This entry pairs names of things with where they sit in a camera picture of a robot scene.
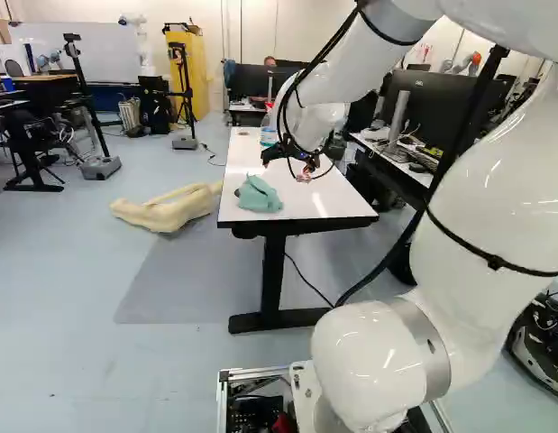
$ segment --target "white wall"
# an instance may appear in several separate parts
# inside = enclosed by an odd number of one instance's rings
[[[241,24],[243,63],[260,64],[267,55],[309,61],[355,6],[353,0],[9,0],[9,3],[14,18],[22,21],[116,22],[122,13],[144,14],[149,20],[147,31],[160,74],[169,73],[166,43],[160,32],[163,23],[187,21],[192,16],[204,30],[214,109],[220,109],[223,100],[221,59],[241,61]],[[453,57],[461,33],[458,24],[442,18],[409,52],[406,64],[422,62],[422,47],[429,46],[426,61],[432,64],[432,70],[438,70],[444,59]],[[484,63],[491,46],[491,42],[465,32],[455,62],[477,50]],[[515,52],[503,61],[499,72],[532,76],[539,65],[539,61]]]
[[[16,18],[21,21],[116,23],[121,14],[144,14],[154,64],[160,74],[169,73],[163,24],[188,22],[191,16],[204,30],[206,66],[212,81],[211,106],[221,105],[223,46],[219,0],[10,0],[10,4],[16,7]]]

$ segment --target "gray box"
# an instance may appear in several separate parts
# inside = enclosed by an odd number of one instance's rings
[[[86,180],[106,180],[123,164],[118,156],[92,156],[80,166]]]

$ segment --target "green cloth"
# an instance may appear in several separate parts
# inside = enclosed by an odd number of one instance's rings
[[[253,212],[279,212],[283,208],[277,191],[258,176],[246,175],[238,189],[239,207]]]

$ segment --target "floor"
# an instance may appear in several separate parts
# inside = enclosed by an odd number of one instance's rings
[[[230,336],[227,317],[213,315],[184,324],[116,324],[115,312],[162,238],[114,219],[108,204],[219,180],[224,168],[209,165],[204,151],[172,151],[169,137],[131,140],[105,130],[114,134],[106,136],[111,153],[123,161],[111,179],[86,181],[75,168],[56,167],[67,182],[60,194],[0,194],[0,432],[214,432],[218,370],[307,359],[311,331]],[[223,118],[209,115],[197,134],[217,153],[214,162],[224,163]],[[406,208],[366,229],[290,238],[287,248],[307,278],[336,299],[382,257],[411,215]],[[341,242],[344,248],[334,248]],[[183,251],[181,260],[185,254],[210,259],[206,246]],[[286,269],[283,301],[321,305]],[[154,284],[163,278],[157,274]],[[200,290],[183,281],[180,289],[190,297]],[[383,274],[357,299],[406,289]],[[556,402],[503,358],[486,380],[445,403],[456,431],[496,431],[508,422],[501,414],[523,406],[541,414],[545,431],[558,429]],[[504,409],[493,409],[498,405]],[[533,431],[512,422],[516,431]]]

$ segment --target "beige cloth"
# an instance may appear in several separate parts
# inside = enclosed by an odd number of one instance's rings
[[[215,208],[216,196],[222,190],[222,181],[194,183],[141,205],[119,198],[110,205],[110,209],[115,217],[152,232],[176,232],[187,221],[210,214]]]

